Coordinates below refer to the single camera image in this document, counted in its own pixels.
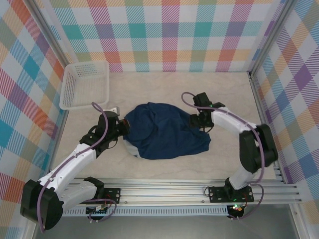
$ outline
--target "navy blue cloth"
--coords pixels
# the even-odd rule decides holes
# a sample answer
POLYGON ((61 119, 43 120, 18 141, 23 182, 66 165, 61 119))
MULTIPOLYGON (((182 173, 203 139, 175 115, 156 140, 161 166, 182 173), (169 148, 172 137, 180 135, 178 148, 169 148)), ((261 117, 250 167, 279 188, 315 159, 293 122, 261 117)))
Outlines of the navy blue cloth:
POLYGON ((208 150, 209 134, 189 127, 189 114, 175 106, 139 105, 125 119, 131 128, 124 140, 137 147, 142 158, 169 159, 208 150))

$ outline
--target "white plastic basket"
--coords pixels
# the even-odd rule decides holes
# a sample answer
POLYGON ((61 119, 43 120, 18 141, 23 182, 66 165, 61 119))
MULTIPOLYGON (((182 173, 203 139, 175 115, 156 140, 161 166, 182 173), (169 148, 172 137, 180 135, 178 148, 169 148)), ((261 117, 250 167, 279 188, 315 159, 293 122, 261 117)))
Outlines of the white plastic basket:
POLYGON ((109 101, 109 63, 88 61, 65 67, 60 108, 76 110, 91 107, 92 102, 105 105, 109 101))

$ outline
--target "blue garment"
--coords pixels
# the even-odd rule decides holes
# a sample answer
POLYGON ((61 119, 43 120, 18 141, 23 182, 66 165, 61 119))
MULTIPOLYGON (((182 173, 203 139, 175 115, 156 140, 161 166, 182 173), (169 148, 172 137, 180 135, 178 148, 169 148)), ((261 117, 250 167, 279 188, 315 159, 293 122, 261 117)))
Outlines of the blue garment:
POLYGON ((209 134, 189 127, 189 114, 175 106, 149 102, 125 119, 131 128, 124 140, 137 147, 142 158, 169 159, 208 150, 209 134))

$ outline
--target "basket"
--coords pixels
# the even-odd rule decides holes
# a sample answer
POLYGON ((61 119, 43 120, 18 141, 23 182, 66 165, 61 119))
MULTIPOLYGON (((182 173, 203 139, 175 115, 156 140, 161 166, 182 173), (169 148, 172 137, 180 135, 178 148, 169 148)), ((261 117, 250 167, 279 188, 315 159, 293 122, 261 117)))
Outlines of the basket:
POLYGON ((76 110, 91 107, 95 102, 105 105, 109 101, 109 63, 88 61, 65 67, 60 108, 76 110))

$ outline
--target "purple cable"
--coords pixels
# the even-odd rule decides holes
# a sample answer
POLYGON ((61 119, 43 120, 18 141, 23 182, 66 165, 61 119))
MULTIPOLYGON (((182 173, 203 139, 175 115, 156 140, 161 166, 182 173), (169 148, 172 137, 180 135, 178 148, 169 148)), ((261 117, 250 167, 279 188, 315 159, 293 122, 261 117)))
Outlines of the purple cable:
POLYGON ((37 215, 37 218, 38 218, 38 223, 39 223, 39 226, 40 226, 40 230, 42 233, 45 232, 45 229, 44 229, 44 226, 43 226, 43 222, 42 222, 42 218, 41 218, 41 199, 42 199, 42 195, 44 193, 44 190, 46 189, 46 187, 49 185, 49 183, 51 182, 50 179, 53 179, 54 180, 54 177, 57 175, 57 173, 66 165, 68 164, 72 159, 76 158, 77 156, 79 156, 80 154, 82 153, 85 153, 86 151, 90 150, 91 148, 95 147, 97 144, 99 144, 103 139, 104 137, 106 136, 106 133, 108 131, 108 118, 106 117, 106 114, 105 112, 103 111, 103 109, 95 102, 92 102, 92 106, 94 109, 96 109, 97 111, 101 112, 104 119, 105 119, 105 131, 102 135, 102 137, 93 145, 91 145, 90 147, 78 152, 76 155, 73 155, 71 156, 70 158, 68 158, 60 167, 58 167, 58 169, 52 174, 52 176, 46 181, 46 183, 44 184, 44 186, 42 187, 41 191, 40 191, 40 194, 39 194, 39 197, 38 197, 38 200, 37 200, 37 203, 36 203, 36 215, 37 215))
MULTIPOLYGON (((112 200, 112 199, 90 199, 90 200, 84 201, 84 203, 95 203, 95 202, 111 202, 111 203, 113 203, 114 206, 115 206, 115 208, 113 209, 113 211, 112 211, 109 215, 103 217, 103 218, 100 219, 100 220, 96 220, 95 222, 99 223, 99 222, 105 221, 106 219, 110 218, 111 215, 113 215, 113 214, 115 213, 115 210, 116 210, 116 208, 117 208, 117 204, 116 204, 116 202, 115 202, 114 200, 112 200)), ((91 218, 91 215, 92 215, 92 213, 89 214, 89 219, 90 219, 91 221, 93 221, 93 219, 91 218)))
POLYGON ((252 211, 250 211, 248 214, 246 214, 245 216, 241 217, 240 219, 247 218, 249 215, 251 215, 253 212, 255 212, 255 211, 259 208, 259 206, 260 206, 260 204, 261 204, 261 202, 263 201, 263 198, 264 198, 264 188, 263 188, 262 185, 259 184, 259 182, 263 179, 263 176, 264 176, 264 171, 265 171, 265 156, 264 156, 264 149, 263 149, 263 146, 262 146, 262 143, 261 143, 261 140, 260 140, 260 138, 259 138, 258 133, 255 131, 255 129, 254 129, 250 124, 248 124, 247 121, 243 120, 242 118, 240 118, 239 116, 233 114, 232 112, 228 112, 228 111, 225 111, 225 110, 222 110, 222 109, 219 109, 219 108, 214 108, 214 107, 199 107, 199 106, 193 106, 193 105, 191 105, 190 103, 188 103, 188 102, 186 102, 186 101, 184 100, 184 95, 191 95, 191 96, 193 96, 193 97, 194 97, 195 95, 194 95, 193 93, 191 93, 191 92, 184 92, 183 94, 181 94, 181 100, 182 100, 186 105, 188 105, 188 106, 190 106, 190 107, 193 107, 193 108, 196 108, 196 109, 215 110, 215 111, 219 111, 219 112, 223 112, 223 113, 225 113, 225 114, 228 114, 228 115, 232 116, 234 119, 236 119, 236 120, 238 120, 238 121, 244 123, 244 124, 253 132, 253 134, 255 135, 255 137, 256 137, 256 139, 257 139, 257 142, 258 142, 258 144, 259 144, 259 150, 260 150, 260 155, 261 155, 261 173, 260 173, 260 176, 259 176, 258 180, 257 180, 257 181, 252 181, 252 182, 250 182, 250 185, 252 185, 252 186, 259 186, 259 187, 261 188, 262 193, 261 193, 261 198, 260 198, 258 204, 256 205, 256 207, 255 207, 252 211))

